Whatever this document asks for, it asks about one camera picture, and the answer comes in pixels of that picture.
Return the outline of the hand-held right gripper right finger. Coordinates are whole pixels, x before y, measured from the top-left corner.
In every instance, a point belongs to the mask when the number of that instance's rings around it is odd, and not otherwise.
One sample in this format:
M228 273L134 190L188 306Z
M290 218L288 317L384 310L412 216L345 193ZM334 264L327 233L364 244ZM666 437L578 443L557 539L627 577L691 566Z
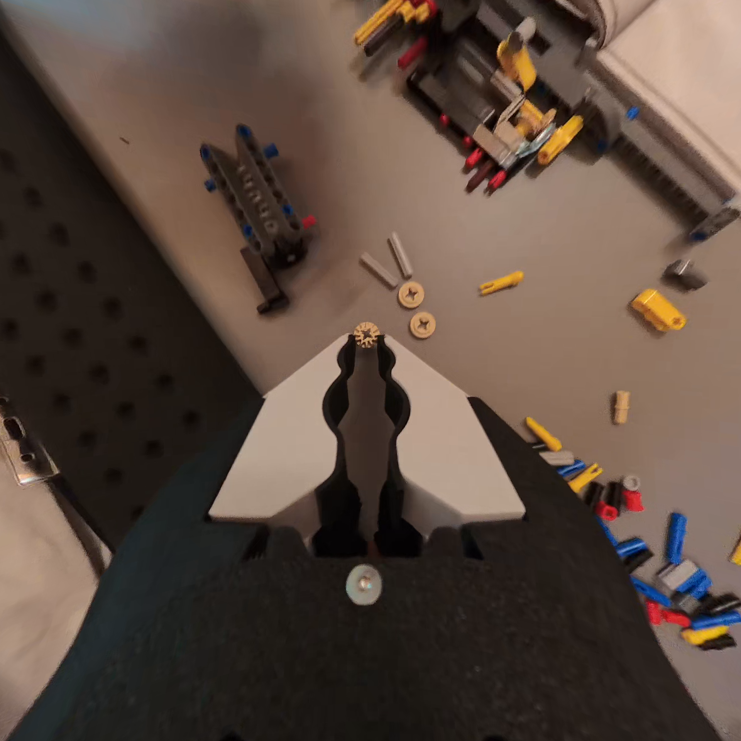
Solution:
M440 528L522 520L525 505L468 394L391 337L378 340L377 357L393 425L379 552L414 557Z

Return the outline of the instruction booklet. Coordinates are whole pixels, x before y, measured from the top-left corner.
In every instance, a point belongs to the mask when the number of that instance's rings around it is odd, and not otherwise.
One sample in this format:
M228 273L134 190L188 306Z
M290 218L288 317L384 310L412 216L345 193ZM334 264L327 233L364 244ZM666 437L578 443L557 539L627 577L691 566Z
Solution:
M719 193L739 202L740 2L571 1L592 68Z

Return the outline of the yellow lego pin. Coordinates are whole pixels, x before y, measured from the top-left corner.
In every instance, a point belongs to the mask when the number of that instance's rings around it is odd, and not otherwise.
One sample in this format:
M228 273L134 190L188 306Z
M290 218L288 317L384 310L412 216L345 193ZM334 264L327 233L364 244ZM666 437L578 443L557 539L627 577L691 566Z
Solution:
M491 295L500 291L505 291L518 286L524 279L523 271L515 271L506 276L501 276L478 286L478 292L481 297Z

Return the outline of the lego chassis assembly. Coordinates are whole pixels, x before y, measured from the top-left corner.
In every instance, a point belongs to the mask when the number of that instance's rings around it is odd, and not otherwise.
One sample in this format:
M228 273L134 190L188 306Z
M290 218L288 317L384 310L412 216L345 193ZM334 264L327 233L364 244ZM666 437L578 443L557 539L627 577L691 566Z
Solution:
M616 151L692 219L702 242L739 220L709 180L646 121L642 105L592 68L589 25L559 2L383 2L354 33L367 58L406 32L397 59L408 92L468 150L468 192L502 188L548 167L581 139L595 156Z

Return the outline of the yellow three-hole lego beam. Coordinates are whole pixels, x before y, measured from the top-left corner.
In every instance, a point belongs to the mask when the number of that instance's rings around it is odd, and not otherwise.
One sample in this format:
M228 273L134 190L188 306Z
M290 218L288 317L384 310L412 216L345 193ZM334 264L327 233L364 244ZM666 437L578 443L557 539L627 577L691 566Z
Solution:
M657 289L649 288L637 294L629 306L662 333L679 331L687 324L686 316Z

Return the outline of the pile of lego pins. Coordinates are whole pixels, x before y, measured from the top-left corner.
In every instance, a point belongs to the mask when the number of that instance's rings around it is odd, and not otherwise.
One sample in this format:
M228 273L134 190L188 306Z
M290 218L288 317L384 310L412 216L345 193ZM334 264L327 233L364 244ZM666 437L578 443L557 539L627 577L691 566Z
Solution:
M638 532L648 503L640 477L605 477L600 464L570 452L532 416L523 422L533 451L606 534L649 626L672 629L681 643L703 653L739 648L739 592L717 591L709 569L689 554L687 516L671 512L662 535Z

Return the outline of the white shirt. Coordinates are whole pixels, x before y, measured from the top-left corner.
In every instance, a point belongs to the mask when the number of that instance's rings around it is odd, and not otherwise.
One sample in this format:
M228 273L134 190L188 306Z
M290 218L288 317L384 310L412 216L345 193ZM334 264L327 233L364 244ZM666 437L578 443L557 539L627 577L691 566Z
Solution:
M50 681L79 632L111 553L75 508L1 467L1 738Z

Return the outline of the clear badge holder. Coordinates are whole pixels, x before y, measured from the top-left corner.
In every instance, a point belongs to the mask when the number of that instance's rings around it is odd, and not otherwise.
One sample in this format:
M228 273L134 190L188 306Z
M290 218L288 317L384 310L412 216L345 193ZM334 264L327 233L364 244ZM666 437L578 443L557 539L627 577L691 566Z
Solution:
M10 398L1 393L1 442L5 458L21 487L48 482L59 468L45 447L29 432Z

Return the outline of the small lego beam assembly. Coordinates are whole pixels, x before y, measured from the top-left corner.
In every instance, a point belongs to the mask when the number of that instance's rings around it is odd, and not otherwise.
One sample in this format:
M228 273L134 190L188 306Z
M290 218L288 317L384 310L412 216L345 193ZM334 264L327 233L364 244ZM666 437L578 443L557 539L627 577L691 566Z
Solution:
M247 252L269 267L301 263L307 252L310 226L294 210L288 192L272 167L279 154L264 145L245 124L235 130L235 154L203 142L199 154L209 178L206 187L219 192L245 238Z

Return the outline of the dark grey lego connector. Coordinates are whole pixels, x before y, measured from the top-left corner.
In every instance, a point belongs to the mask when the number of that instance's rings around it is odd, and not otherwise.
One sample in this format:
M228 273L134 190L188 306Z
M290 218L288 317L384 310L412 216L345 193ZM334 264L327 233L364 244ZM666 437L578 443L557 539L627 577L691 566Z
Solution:
M669 264L663 278L684 292L699 291L708 284L708 279L691 260L679 259Z

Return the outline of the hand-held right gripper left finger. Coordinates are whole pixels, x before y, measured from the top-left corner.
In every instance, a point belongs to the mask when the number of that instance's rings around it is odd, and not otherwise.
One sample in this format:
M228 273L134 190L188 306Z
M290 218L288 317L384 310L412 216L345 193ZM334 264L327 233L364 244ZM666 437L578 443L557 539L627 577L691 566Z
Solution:
M339 428L356 350L351 335L340 336L264 396L211 520L293 528L320 557L366 554Z

